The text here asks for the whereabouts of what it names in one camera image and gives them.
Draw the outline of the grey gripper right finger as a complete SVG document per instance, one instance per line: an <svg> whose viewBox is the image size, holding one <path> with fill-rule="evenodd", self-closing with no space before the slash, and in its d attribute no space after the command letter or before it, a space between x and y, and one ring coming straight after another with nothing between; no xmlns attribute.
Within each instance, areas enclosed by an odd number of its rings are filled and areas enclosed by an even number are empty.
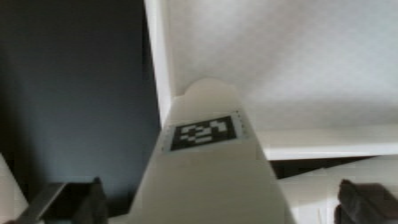
<svg viewBox="0 0 398 224"><path fill-rule="evenodd" d="M398 224L398 198L378 183L342 179L333 224Z"/></svg>

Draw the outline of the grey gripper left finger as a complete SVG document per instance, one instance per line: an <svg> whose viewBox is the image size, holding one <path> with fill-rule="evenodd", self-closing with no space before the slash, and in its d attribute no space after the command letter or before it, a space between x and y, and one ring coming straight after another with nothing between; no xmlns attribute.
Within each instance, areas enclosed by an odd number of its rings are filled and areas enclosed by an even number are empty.
<svg viewBox="0 0 398 224"><path fill-rule="evenodd" d="M100 179L49 183L13 219L15 224L108 224Z"/></svg>

